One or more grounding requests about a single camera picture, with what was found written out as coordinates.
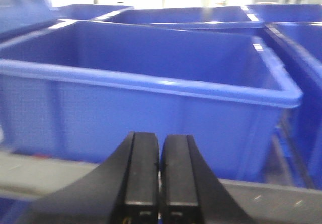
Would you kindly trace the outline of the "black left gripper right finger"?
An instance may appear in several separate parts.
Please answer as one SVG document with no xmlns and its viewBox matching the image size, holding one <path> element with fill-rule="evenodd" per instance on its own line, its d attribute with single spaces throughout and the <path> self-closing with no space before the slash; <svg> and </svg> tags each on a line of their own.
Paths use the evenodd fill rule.
<svg viewBox="0 0 322 224">
<path fill-rule="evenodd" d="M 254 223 L 210 169 L 191 135 L 168 135 L 162 152 L 163 223 Z"/>
</svg>

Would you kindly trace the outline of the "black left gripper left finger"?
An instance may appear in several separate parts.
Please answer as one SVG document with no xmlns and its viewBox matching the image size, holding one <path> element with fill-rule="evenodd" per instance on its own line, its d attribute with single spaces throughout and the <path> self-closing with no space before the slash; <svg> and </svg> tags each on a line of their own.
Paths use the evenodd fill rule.
<svg viewBox="0 0 322 224">
<path fill-rule="evenodd" d="M 33 201 L 18 223 L 158 223 L 157 136 L 130 132 L 92 171 Z"/>
</svg>

